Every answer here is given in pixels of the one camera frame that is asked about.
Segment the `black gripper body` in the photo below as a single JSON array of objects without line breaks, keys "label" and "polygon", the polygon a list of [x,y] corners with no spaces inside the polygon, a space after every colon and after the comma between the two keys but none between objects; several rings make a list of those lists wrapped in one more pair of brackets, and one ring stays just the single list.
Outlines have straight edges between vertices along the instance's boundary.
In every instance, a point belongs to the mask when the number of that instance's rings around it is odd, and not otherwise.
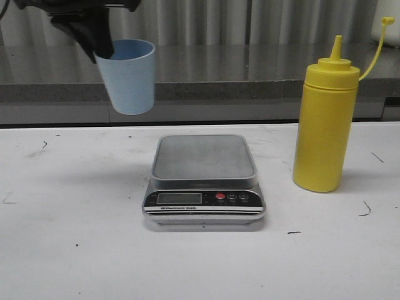
[{"label": "black gripper body", "polygon": [[55,1],[15,1],[19,9],[34,7],[45,11],[50,16],[80,15],[96,12],[109,15],[110,8],[125,8],[134,12],[140,0],[55,0]]}]

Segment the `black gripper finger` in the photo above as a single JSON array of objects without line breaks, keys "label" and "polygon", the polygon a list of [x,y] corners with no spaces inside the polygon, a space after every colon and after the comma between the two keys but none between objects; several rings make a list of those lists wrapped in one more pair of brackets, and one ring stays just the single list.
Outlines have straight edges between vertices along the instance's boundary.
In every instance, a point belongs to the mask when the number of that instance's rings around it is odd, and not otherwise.
[{"label": "black gripper finger", "polygon": [[90,43],[87,35],[87,27],[81,22],[83,19],[78,15],[54,15],[51,17],[51,24],[67,34],[71,39],[77,42],[93,64],[96,59],[93,53],[93,45]]},{"label": "black gripper finger", "polygon": [[114,54],[113,42],[109,29],[109,9],[95,7],[84,11],[85,20],[82,22],[86,28],[84,36],[87,41],[86,54],[90,59],[109,59]]}]

